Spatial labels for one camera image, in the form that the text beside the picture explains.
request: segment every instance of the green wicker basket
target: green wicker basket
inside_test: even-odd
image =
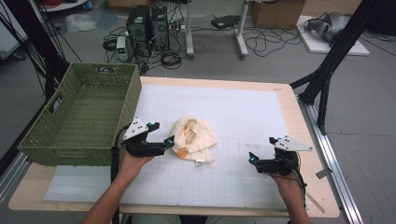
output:
[[[43,165],[110,165],[142,89],[133,64],[73,63],[18,149]]]

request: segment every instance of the human arm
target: human arm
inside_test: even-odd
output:
[[[81,220],[81,223],[110,223],[125,190],[139,175],[143,165],[151,159],[152,157],[133,157],[129,152],[125,151],[122,156],[120,170],[113,183]]]
[[[296,174],[285,176],[271,175],[277,184],[277,189],[288,208],[291,224],[310,224],[311,220],[304,207],[303,193]]]

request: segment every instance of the wooden table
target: wooden table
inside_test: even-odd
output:
[[[273,91],[279,101],[288,134],[310,146],[313,146],[311,135],[307,129],[304,117],[296,101],[291,87],[287,84],[253,83],[237,81],[199,80],[162,77],[141,77],[142,84],[227,88],[255,91]],[[316,173],[323,169],[318,152],[300,152],[304,161],[301,173],[308,183],[306,198],[310,217],[338,217],[338,205],[332,193],[327,177],[318,179]],[[44,195],[54,176],[56,167],[42,166],[32,163],[20,185],[9,202],[13,210],[30,211],[88,211],[92,203],[54,203],[45,202]],[[274,209],[236,209],[217,207],[184,207],[161,205],[130,205],[120,206],[122,213],[178,214],[203,216],[252,216],[252,217],[287,217],[286,210]]]

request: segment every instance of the grid paper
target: grid paper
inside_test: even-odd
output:
[[[287,134],[273,92],[144,85],[135,115],[161,123],[148,135],[149,142],[162,142],[185,115],[206,119],[219,142],[209,149],[215,162],[200,166],[167,150],[145,165],[122,203],[285,208],[272,178],[258,174],[248,162],[249,151],[273,158],[268,138]],[[109,170],[59,166],[45,200],[96,202],[109,185]]]

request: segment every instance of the white towel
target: white towel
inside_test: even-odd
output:
[[[210,163],[209,148],[218,142],[218,138],[206,120],[191,116],[179,118],[169,134],[175,136],[173,150],[184,160]]]

